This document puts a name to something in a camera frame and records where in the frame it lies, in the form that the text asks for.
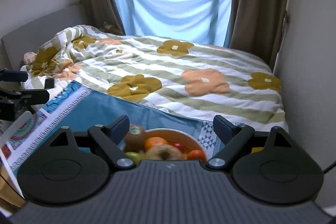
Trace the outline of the floral striped duvet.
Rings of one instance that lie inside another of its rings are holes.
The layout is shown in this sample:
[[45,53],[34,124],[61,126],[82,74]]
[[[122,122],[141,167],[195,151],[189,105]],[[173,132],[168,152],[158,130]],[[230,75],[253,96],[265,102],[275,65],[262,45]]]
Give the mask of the floral striped duvet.
[[54,79],[54,97],[71,81],[122,100],[210,121],[221,115],[260,131],[287,128],[281,84],[250,53],[155,36],[120,36],[105,25],[68,27],[27,51],[24,89]]

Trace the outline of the blue patterned table cloth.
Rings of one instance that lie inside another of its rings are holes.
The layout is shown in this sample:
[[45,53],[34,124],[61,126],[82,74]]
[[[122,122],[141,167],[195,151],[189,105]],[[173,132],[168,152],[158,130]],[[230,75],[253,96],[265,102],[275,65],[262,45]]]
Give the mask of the blue patterned table cloth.
[[224,147],[214,132],[212,121],[174,115],[150,107],[149,103],[125,101],[73,81],[33,114],[10,139],[16,153],[11,169],[17,173],[22,163],[60,126],[86,131],[96,124],[110,124],[122,115],[127,115],[131,124],[146,130],[170,128],[185,132],[201,144],[209,157]]

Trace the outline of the floral pillow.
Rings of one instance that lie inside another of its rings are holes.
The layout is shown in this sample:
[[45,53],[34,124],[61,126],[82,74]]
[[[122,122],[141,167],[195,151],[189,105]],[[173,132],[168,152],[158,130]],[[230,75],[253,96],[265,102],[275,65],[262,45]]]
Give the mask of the floral pillow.
[[114,35],[123,36],[122,31],[120,31],[115,25],[110,24],[108,22],[103,23],[102,28],[100,28],[100,31],[110,33],[110,34],[114,34]]

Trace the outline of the large orange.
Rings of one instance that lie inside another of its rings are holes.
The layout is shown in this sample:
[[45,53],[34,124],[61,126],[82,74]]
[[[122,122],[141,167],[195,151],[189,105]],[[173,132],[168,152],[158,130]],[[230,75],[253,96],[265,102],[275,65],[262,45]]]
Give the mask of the large orange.
[[168,144],[168,142],[161,137],[148,138],[144,142],[144,151],[147,151],[156,145],[164,145],[164,144]]

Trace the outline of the small red tomato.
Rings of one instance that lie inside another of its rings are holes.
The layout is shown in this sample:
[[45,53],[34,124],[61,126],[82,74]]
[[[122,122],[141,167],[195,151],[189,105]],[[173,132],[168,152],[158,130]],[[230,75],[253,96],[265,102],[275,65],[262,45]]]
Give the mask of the small red tomato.
[[177,142],[169,142],[169,145],[172,145],[173,147],[179,149],[179,151],[181,151],[181,153],[185,152],[185,146],[182,145],[181,143],[177,143]]

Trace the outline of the brown kiwi with sticker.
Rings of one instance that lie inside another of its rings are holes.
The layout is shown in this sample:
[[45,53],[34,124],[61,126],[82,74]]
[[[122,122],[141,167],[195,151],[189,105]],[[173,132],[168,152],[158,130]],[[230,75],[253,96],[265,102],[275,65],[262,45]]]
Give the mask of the brown kiwi with sticker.
[[144,148],[146,140],[145,129],[139,125],[131,124],[129,132],[124,137],[125,152],[137,152]]

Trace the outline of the small tangerine front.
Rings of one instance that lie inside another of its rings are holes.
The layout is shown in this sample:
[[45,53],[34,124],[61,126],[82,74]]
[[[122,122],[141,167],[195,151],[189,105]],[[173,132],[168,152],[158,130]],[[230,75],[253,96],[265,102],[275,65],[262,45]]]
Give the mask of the small tangerine front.
[[202,150],[192,150],[187,154],[187,159],[188,160],[200,160],[200,161],[205,161],[206,160],[206,155]]

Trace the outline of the right brown curtain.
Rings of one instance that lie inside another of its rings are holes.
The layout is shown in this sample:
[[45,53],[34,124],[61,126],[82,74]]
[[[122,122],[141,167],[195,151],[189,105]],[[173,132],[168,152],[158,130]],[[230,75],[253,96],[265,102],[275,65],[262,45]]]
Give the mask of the right brown curtain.
[[230,48],[252,53],[274,68],[287,1],[232,0]]

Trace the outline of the large yellowish brown apple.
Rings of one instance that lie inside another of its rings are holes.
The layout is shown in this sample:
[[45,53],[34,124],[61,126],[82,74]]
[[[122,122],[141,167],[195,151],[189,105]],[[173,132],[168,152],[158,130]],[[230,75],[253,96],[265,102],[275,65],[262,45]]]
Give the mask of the large yellowish brown apple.
[[145,152],[146,160],[176,161],[184,160],[184,154],[169,144],[155,145]]

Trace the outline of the yellow cartoon ceramic bowl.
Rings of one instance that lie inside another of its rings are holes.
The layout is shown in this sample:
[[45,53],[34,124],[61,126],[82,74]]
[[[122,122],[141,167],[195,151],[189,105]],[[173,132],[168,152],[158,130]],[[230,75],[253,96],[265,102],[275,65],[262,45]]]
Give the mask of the yellow cartoon ceramic bowl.
[[[195,149],[202,150],[206,155],[205,149],[201,146],[201,144],[199,144],[199,142],[197,142],[192,136],[182,131],[168,129],[168,128],[155,128],[151,130],[145,130],[145,132],[146,132],[146,139],[151,138],[151,137],[161,137],[165,139],[168,142],[168,144],[169,142],[177,142],[177,143],[181,143],[182,145],[184,145],[186,148],[185,152],[183,153],[185,156],[184,160],[188,160],[187,154],[190,151],[195,150]],[[125,148],[125,141],[123,139],[122,144],[121,144],[121,149],[124,151],[124,148]],[[146,160],[145,159],[146,151],[144,151],[144,148],[141,151],[144,153],[143,160]],[[206,160],[200,161],[200,162],[202,164],[205,164],[207,159],[208,159],[208,156],[206,155]]]

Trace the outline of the green apple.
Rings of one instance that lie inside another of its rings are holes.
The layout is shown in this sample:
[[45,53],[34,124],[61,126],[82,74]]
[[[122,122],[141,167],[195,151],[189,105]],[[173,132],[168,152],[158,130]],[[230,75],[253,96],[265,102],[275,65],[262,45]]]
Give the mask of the green apple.
[[139,162],[144,158],[144,153],[142,151],[127,152],[126,155],[129,157],[129,159],[133,160],[136,164],[139,164]]

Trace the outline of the black smartphone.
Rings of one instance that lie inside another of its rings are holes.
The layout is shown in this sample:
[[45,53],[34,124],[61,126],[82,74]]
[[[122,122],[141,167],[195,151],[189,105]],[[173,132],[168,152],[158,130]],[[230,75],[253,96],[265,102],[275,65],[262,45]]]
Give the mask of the black smartphone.
[[55,79],[47,78],[45,80],[45,89],[53,89],[55,87]]

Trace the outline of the light blue window cloth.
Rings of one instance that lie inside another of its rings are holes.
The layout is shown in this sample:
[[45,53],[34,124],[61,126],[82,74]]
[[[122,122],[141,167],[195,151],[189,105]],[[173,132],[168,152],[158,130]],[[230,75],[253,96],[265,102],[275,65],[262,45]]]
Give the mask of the light blue window cloth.
[[231,0],[115,0],[125,33],[228,47]]

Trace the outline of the grey bed headboard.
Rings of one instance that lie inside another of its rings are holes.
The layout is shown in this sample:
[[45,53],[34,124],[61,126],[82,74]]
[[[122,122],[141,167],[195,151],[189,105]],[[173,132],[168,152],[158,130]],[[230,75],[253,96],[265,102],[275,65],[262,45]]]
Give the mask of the grey bed headboard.
[[22,25],[3,36],[1,41],[12,69],[18,71],[23,65],[23,55],[26,52],[37,52],[42,44],[67,27],[91,23],[84,6],[79,3]]

